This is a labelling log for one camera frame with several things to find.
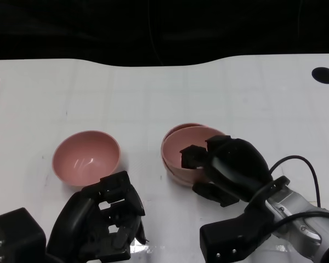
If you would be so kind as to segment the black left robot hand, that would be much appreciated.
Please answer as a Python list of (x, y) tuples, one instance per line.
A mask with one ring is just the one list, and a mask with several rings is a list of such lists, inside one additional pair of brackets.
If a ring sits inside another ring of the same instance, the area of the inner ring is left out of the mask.
[(129, 260), (134, 240), (147, 243), (143, 216), (128, 173), (106, 176), (71, 196), (54, 224), (47, 254), (60, 262)]

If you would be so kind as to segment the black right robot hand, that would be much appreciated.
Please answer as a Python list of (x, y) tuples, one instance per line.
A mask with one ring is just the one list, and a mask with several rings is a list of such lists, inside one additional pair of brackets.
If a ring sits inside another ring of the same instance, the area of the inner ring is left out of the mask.
[(180, 151), (182, 168), (203, 170), (204, 181), (192, 186), (199, 196), (221, 207), (240, 200), (248, 203), (273, 181), (265, 159), (248, 141), (215, 135), (206, 145), (190, 145)]

